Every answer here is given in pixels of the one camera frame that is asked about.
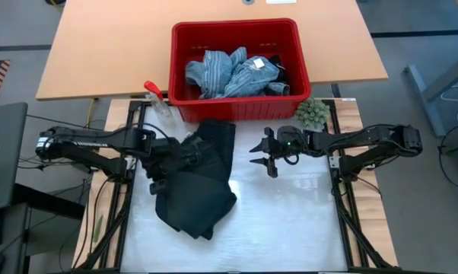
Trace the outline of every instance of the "gray floor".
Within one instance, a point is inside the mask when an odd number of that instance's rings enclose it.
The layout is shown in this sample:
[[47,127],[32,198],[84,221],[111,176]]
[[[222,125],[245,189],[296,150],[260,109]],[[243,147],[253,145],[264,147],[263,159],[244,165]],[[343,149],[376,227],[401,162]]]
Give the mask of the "gray floor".
[[[59,11],[42,0],[21,3],[0,0],[0,46],[50,44]],[[359,5],[371,32],[458,29],[458,5],[454,0],[364,0]],[[374,42],[390,79],[341,84],[342,96],[358,99],[365,125],[404,123],[417,127],[425,147],[419,157],[400,158],[377,171],[399,265],[412,270],[458,273],[458,189],[440,172],[437,158],[440,139],[432,134],[402,73],[406,65],[415,63],[426,82],[433,81],[458,60],[458,37],[387,38]],[[0,91],[0,105],[26,101],[31,114],[85,123],[89,100],[34,100],[47,56],[47,51],[0,52],[0,59],[11,60],[11,70]],[[458,91],[449,95],[458,96]],[[329,97],[329,87],[314,87],[314,96]],[[108,103],[108,99],[96,103],[94,119],[105,119]],[[444,120],[454,122],[458,105],[441,102],[441,109],[445,112]],[[28,119],[21,154],[33,155],[37,133],[52,125]],[[458,151],[444,158],[444,166],[458,183]],[[75,186],[84,177],[85,174],[72,167],[51,167],[44,172],[19,170],[17,180],[42,191],[55,191]],[[78,194],[68,196],[74,199]],[[34,212],[32,223],[45,217]],[[58,250],[77,225],[57,218],[38,227],[33,232],[36,241],[29,248],[31,253]],[[55,237],[56,241],[42,242],[44,234]],[[62,251],[64,268],[72,261],[76,237],[74,234]],[[58,260],[58,251],[34,256],[30,272],[59,271]]]

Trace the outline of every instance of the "white table mat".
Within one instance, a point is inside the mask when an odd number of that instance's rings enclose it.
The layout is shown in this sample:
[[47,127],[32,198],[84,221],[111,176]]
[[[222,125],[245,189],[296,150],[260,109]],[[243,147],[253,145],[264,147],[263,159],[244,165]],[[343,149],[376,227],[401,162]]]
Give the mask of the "white table mat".
[[[198,125],[184,123],[174,107],[172,112],[174,127],[163,126],[151,107],[145,122],[182,141]],[[276,179],[250,163],[264,156],[248,152],[264,137],[264,127],[276,134],[288,125],[299,126],[292,119],[236,122],[229,184],[237,202],[210,241],[176,232],[157,217],[151,180],[138,163],[121,272],[345,271],[327,159],[301,156],[295,166],[277,161]]]

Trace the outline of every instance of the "black garment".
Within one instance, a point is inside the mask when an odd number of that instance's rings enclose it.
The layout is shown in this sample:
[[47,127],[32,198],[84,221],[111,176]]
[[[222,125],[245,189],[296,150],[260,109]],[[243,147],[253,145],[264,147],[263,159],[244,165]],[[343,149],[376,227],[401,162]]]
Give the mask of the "black garment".
[[176,231],[210,240],[214,225],[234,206],[237,197],[228,181],[235,132],[234,124],[206,120],[183,141],[184,148],[201,156],[201,163],[169,173],[156,198],[158,217]]

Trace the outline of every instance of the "red basket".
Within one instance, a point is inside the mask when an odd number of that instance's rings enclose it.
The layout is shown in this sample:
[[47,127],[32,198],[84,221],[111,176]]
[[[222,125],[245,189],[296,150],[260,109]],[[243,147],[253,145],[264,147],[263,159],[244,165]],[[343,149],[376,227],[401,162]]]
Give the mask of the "red basket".
[[[291,19],[178,23],[172,35],[168,97],[185,122],[289,118],[310,96],[297,24]],[[187,63],[201,62],[206,50],[230,55],[240,46],[246,47],[248,58],[279,55],[286,68],[290,95],[200,100],[200,88],[186,83]]]

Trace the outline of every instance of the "green succulent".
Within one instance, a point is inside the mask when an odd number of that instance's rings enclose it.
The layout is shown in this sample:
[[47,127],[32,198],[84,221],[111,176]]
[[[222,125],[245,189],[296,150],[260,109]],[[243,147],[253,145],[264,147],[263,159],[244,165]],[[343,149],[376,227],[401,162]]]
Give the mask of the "green succulent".
[[321,100],[309,98],[298,106],[295,116],[306,128],[323,129],[329,117],[329,106]]

